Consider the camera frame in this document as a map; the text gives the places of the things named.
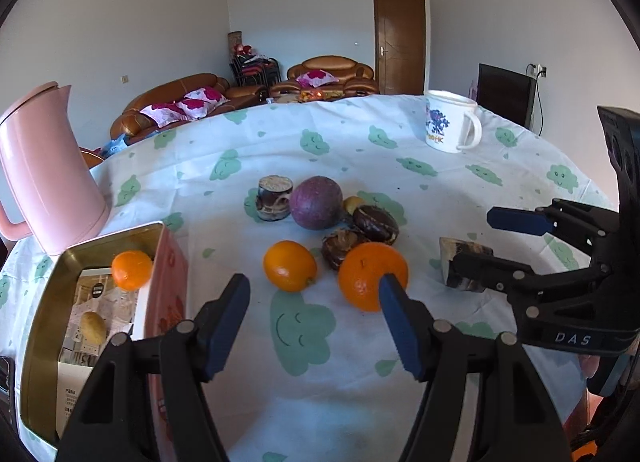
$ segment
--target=white wall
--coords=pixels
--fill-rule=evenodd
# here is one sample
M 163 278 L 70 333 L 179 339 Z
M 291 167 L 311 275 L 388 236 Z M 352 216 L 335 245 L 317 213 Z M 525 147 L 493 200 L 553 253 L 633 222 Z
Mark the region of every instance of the white wall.
M 99 147 L 138 94 L 198 72 L 229 77 L 227 32 L 226 0 L 18 0 L 0 28 L 0 112 L 49 80 L 71 84 L 76 139 Z M 0 200 L 22 219 L 3 175 Z
M 373 0 L 228 0 L 232 31 L 280 62 L 282 75 L 310 57 L 335 54 L 376 67 Z M 430 9 L 426 0 L 427 73 Z
M 431 0 L 431 18 L 431 88 L 466 94 L 481 62 L 547 66 L 543 137 L 617 203 L 596 106 L 640 111 L 640 52 L 609 0 Z

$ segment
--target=brown leather sofa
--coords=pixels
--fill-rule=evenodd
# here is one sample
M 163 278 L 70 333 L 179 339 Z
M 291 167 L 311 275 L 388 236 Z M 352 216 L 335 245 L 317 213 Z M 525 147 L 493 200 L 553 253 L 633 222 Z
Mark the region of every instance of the brown leather sofa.
M 338 83 L 320 86 L 318 90 L 323 92 L 338 93 L 343 96 L 363 96 L 380 93 L 380 87 L 373 80 L 373 70 L 370 66 L 346 57 L 319 56 L 292 66 L 287 70 L 287 79 L 289 80 L 274 84 L 269 90 L 270 95 L 279 96 L 283 93 L 310 92 L 312 88 L 303 88 L 295 79 L 312 70 L 324 70 L 340 80 Z
M 180 100 L 187 93 L 205 86 L 212 86 L 229 99 L 228 102 L 209 113 L 207 117 L 236 111 L 236 109 L 257 106 L 264 102 L 267 97 L 267 88 L 260 84 L 257 86 L 231 87 L 226 79 L 214 74 L 196 74 L 172 80 L 172 82 L 156 86 L 132 100 L 111 125 L 111 138 L 117 138 L 122 133 L 125 133 L 129 136 L 128 142 L 130 144 L 142 140 L 146 135 L 158 129 L 158 125 L 153 119 L 140 113 L 142 108 L 151 104 L 164 104 Z M 178 127 L 186 123 L 187 121 L 174 122 L 164 126 L 162 130 Z

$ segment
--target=pink floral pillow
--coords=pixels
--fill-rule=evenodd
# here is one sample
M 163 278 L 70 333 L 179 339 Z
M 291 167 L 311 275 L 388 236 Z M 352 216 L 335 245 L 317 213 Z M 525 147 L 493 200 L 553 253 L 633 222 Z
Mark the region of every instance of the pink floral pillow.
M 171 104 L 152 104 L 140 110 L 140 113 L 152 118 L 158 127 L 164 127 L 177 121 L 192 121 L 185 112 L 183 112 L 175 103 Z
M 317 88 L 323 84 L 340 82 L 340 80 L 336 79 L 332 74 L 325 72 L 324 70 L 311 70 L 310 72 L 296 78 L 296 81 L 303 88 Z
M 228 102 L 228 98 L 222 95 L 222 93 L 220 93 L 215 88 L 211 88 L 211 86 L 205 86 L 204 88 L 201 88 L 199 90 L 189 92 L 184 96 L 184 98 L 203 100 L 204 102 L 213 104 L 214 108 L 217 108 L 218 106 L 220 106 L 220 104 Z
M 200 100 L 199 98 L 184 98 L 177 102 L 178 108 L 185 112 L 192 121 L 202 119 L 216 109 L 216 104 Z

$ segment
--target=white tablecloth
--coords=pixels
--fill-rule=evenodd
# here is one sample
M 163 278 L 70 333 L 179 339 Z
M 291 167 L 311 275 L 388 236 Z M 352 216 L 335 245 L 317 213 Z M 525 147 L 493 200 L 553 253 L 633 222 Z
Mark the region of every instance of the white tablecloth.
M 400 224 L 395 247 L 410 265 L 409 295 L 467 333 L 493 337 L 516 328 L 502 295 L 442 284 L 441 236 L 477 240 L 539 273 L 587 265 L 549 236 L 494 231 L 486 223 L 494 205 L 533 209 L 553 197 L 610 207 L 563 153 L 487 111 L 478 147 L 441 153 L 424 142 L 425 117 L 421 96 L 258 106 L 166 131 L 93 169 L 113 207 L 103 233 L 159 219 L 175 233 L 190 262 L 190 317 L 233 273 L 251 280 L 251 304 L 225 371 L 205 387 L 232 462 L 397 460 L 424 390 L 398 362 L 382 314 L 364 314 L 342 297 L 318 254 L 327 233 L 306 231 L 291 218 L 256 217 L 252 200 L 262 176 L 299 184 L 325 175 L 345 196 L 386 207 Z M 300 294 L 278 291 L 262 272 L 264 252 L 281 239 L 318 257 L 318 282 Z M 0 273 L 0 352 L 17 360 L 17 395 L 51 265 L 28 238 Z M 306 321 L 291 320 L 286 333 L 303 334 L 311 347 L 274 333 L 278 317 L 298 313 Z M 584 388 L 577 357 L 526 348 L 564 420 Z M 53 459 L 23 425 L 20 432 L 39 460 Z

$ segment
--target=orange fruit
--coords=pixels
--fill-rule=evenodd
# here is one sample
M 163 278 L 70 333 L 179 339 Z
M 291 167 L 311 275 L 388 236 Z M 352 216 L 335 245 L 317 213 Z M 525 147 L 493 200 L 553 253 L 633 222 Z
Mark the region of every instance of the orange fruit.
M 123 290 L 138 290 L 151 278 L 154 262 L 142 251 L 124 251 L 113 258 L 111 275 Z
M 288 239 L 270 246 L 262 267 L 269 281 L 286 292 L 300 292 L 315 282 L 318 274 L 313 255 L 306 247 Z
M 395 274 L 402 288 L 409 282 L 409 266 L 402 254 L 385 243 L 361 243 L 347 254 L 338 271 L 338 286 L 346 300 L 364 312 L 379 312 L 378 284 Z

